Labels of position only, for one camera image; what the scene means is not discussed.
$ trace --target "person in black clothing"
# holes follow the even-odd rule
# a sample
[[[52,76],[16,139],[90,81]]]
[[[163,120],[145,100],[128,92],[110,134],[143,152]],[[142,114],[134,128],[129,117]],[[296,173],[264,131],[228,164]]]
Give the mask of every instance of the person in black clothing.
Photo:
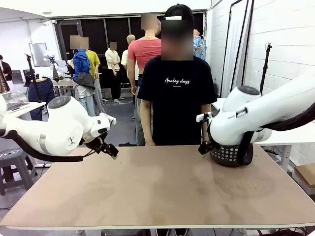
[[[4,76],[5,76],[5,79],[6,79],[7,81],[12,80],[12,70],[11,70],[11,67],[9,66],[8,63],[6,63],[6,62],[3,61],[3,56],[1,56],[1,55],[0,55],[0,60],[1,60],[2,67],[3,67],[3,73],[4,73]]]
[[[181,16],[185,21],[174,18],[168,21],[172,16]],[[216,102],[217,97],[209,65],[192,55],[193,27],[194,19],[189,7],[178,4],[167,10],[161,27],[162,55],[147,62],[138,93],[146,146],[201,143],[201,127],[196,116],[210,112],[211,103]],[[205,124],[203,134],[207,134],[206,129]],[[209,136],[204,135],[203,139],[208,140]],[[175,229],[177,236],[185,236],[187,232],[188,229]],[[157,229],[158,236],[168,233],[168,229]]]

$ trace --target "pink t-shirt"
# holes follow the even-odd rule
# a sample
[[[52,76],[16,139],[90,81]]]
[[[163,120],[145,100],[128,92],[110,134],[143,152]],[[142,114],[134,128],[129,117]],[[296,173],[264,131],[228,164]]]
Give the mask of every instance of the pink t-shirt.
[[[161,40],[136,40],[130,43],[128,47],[128,58],[137,60],[139,67],[144,67],[146,63],[161,55]]]

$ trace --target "person's hand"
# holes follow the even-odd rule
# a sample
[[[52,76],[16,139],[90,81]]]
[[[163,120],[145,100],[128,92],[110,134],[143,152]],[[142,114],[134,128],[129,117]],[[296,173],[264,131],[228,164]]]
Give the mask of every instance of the person's hand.
[[[156,146],[156,144],[153,142],[153,140],[146,141],[146,146]]]
[[[136,86],[131,86],[131,92],[132,92],[133,95],[136,95],[137,87]]]

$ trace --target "shoe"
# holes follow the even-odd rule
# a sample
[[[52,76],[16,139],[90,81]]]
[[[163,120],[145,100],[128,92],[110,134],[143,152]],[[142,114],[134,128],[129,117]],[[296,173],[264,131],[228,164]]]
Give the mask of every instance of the shoe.
[[[175,229],[176,236],[186,236],[188,233],[188,229]]]
[[[168,236],[169,229],[157,229],[156,233],[157,233],[157,236]]]

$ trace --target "stool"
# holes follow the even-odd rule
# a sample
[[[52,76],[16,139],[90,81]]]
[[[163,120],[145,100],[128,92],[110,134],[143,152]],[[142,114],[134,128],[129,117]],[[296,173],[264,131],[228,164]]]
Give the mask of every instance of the stool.
[[[1,195],[5,195],[5,190],[7,188],[24,185],[25,189],[29,190],[34,184],[32,178],[37,175],[36,170],[29,156],[20,148],[14,148],[0,152],[0,169],[1,168],[3,170],[5,169],[5,171],[11,171],[11,173],[19,172],[21,176],[21,180],[15,181],[14,179],[10,179],[11,181],[8,182],[8,180],[6,179],[4,183],[4,175],[2,175],[0,172]]]

